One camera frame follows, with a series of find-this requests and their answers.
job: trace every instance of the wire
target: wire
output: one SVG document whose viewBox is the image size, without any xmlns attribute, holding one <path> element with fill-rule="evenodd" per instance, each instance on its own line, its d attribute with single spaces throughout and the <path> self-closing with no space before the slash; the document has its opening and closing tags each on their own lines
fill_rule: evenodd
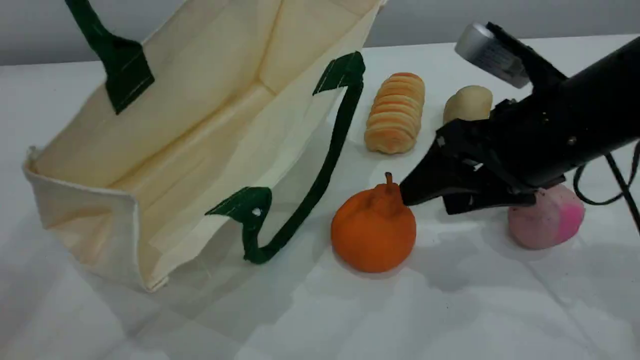
<svg viewBox="0 0 640 360">
<path fill-rule="evenodd" d="M 638 170 L 638 163 L 639 162 L 640 162 L 640 142 L 638 142 L 636 144 L 636 147 L 634 149 L 634 159 L 631 162 L 631 176 L 629 177 L 629 182 L 626 184 L 627 188 L 631 186 L 631 184 L 634 182 L 634 179 L 636 178 L 636 173 L 637 173 L 637 170 Z M 606 201 L 602 201 L 602 202 L 593 201 L 593 200 L 589 199 L 588 197 L 586 197 L 582 193 L 582 191 L 580 191 L 580 186 L 579 186 L 580 179 L 582 179 L 582 173 L 584 172 L 584 169 L 586 167 L 587 167 L 587 165 L 583 165 L 583 166 L 579 167 L 575 171 L 575 175 L 573 176 L 573 190 L 575 191 L 575 194 L 578 196 L 578 198 L 580 200 L 586 202 L 589 205 L 603 206 L 603 205 L 612 204 L 612 203 L 622 199 L 623 193 L 619 193 L 616 196 L 612 197 L 611 199 L 606 200 Z"/>
<path fill-rule="evenodd" d="M 638 211 L 636 202 L 633 196 L 631 196 L 631 193 L 629 192 L 629 187 L 631 186 L 631 184 L 634 182 L 634 179 L 636 178 L 638 164 L 640 163 L 640 142 L 637 142 L 636 147 L 634 148 L 634 157 L 631 164 L 631 175 L 629 177 L 628 183 L 625 182 L 625 179 L 622 176 L 622 173 L 620 172 L 620 168 L 618 167 L 616 160 L 613 158 L 613 155 L 611 155 L 611 153 L 606 154 L 605 158 L 607 159 L 609 167 L 613 172 L 613 176 L 616 178 L 616 182 L 620 187 L 621 193 L 617 194 L 616 196 L 612 197 L 609 200 L 602 201 L 602 202 L 596 202 L 587 198 L 580 191 L 580 187 L 579 187 L 580 179 L 582 178 L 582 173 L 584 172 L 586 165 L 579 167 L 575 171 L 575 175 L 573 177 L 573 190 L 580 200 L 586 202 L 589 205 L 594 205 L 594 206 L 609 205 L 609 204 L 612 204 L 613 202 L 620 200 L 621 198 L 624 198 L 625 201 L 627 202 L 627 206 L 629 207 L 629 211 L 631 212 L 631 216 L 633 217 L 634 222 L 636 223 L 636 228 L 638 230 L 638 233 L 640 234 L 640 211 Z"/>
<path fill-rule="evenodd" d="M 629 211 L 631 211 L 631 216 L 634 218 L 634 222 L 636 223 L 636 228 L 638 229 L 638 233 L 640 233 L 640 212 L 638 212 L 638 207 L 636 206 L 636 202 L 631 196 L 629 192 L 629 186 L 625 183 L 624 177 L 620 173 L 620 169 L 618 168 L 618 164 L 616 164 L 616 160 L 613 159 L 611 153 L 606 155 L 607 162 L 611 167 L 611 171 L 613 171 L 613 175 L 616 177 L 616 181 L 618 185 L 620 185 L 620 190 L 622 190 L 622 196 L 624 196 L 627 201 L 627 205 L 629 206 Z"/>
</svg>

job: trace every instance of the gray wall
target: gray wall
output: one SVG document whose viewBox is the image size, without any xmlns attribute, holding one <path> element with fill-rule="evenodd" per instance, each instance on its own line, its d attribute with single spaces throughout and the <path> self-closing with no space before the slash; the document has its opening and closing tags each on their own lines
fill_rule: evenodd
<svg viewBox="0 0 640 360">
<path fill-rule="evenodd" d="M 182 0 L 91 0 L 105 25 L 143 40 Z M 517 37 L 640 33 L 640 0 L 389 0 L 368 46 L 454 42 L 472 21 Z M 0 65 L 95 59 L 64 0 L 0 0 Z"/>
</svg>

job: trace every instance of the green handle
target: green handle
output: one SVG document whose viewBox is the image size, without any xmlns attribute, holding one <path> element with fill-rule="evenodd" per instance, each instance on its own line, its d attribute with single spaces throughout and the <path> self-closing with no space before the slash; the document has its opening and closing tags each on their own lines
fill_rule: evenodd
<svg viewBox="0 0 640 360">
<path fill-rule="evenodd" d="M 89 0 L 65 1 L 89 46 L 104 65 L 107 93 L 119 114 L 155 81 L 142 45 L 111 34 Z"/>
<path fill-rule="evenodd" d="M 364 70 L 364 61 L 358 51 L 331 61 L 324 70 L 324 74 L 314 90 L 314 95 L 325 90 L 347 87 L 335 119 L 329 151 L 320 173 L 302 203 L 267 245 L 258 246 L 258 234 L 271 207 L 271 189 L 243 188 L 206 213 L 206 215 L 225 215 L 242 223 L 244 258 L 246 260 L 255 264 L 263 264 L 273 258 L 280 249 L 287 245 L 293 234 L 300 228 L 324 195 L 331 181 L 333 170 L 338 163 L 353 120 L 353 114 L 362 94 Z"/>
</svg>

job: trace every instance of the cream bag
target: cream bag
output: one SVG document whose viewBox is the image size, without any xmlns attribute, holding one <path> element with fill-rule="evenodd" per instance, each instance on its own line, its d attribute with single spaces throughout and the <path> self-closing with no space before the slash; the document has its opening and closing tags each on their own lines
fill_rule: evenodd
<svg viewBox="0 0 640 360">
<path fill-rule="evenodd" d="M 268 261 L 328 186 L 380 2 L 187 0 L 140 45 L 67 0 L 107 80 L 24 163 L 43 226 L 89 271 L 147 291 L 230 218 L 241 230 L 224 236 Z M 343 87 L 327 152 L 294 167 Z"/>
</svg>

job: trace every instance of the white table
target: white table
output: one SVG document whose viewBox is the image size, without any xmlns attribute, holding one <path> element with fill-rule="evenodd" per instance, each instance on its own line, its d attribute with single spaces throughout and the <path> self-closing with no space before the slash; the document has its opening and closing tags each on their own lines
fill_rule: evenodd
<svg viewBox="0 0 640 360">
<path fill-rule="evenodd" d="M 633 36 L 526 41 L 572 75 Z M 459 58 L 453 44 L 366 49 L 365 92 L 323 203 L 274 261 L 231 284 L 207 283 L 206 265 L 179 269 L 146 295 L 76 267 L 41 230 L 20 171 L 103 79 L 99 63 L 0 67 L 0 357 L 3 359 L 637 359 L 640 238 L 626 205 L 588 207 L 578 236 L 531 252 L 505 232 L 505 209 L 449 217 L 442 202 L 414 208 L 417 246 L 399 270 L 362 275 L 326 238 L 350 193 L 404 177 L 420 160 L 457 89 L 515 90 Z M 422 76 L 428 111 L 417 148 L 390 160 L 362 148 L 362 122 L 395 71 Z M 628 171 L 630 148 L 616 152 Z M 605 162 L 584 191 L 617 191 Z M 640 192 L 634 191 L 640 199 Z"/>
</svg>

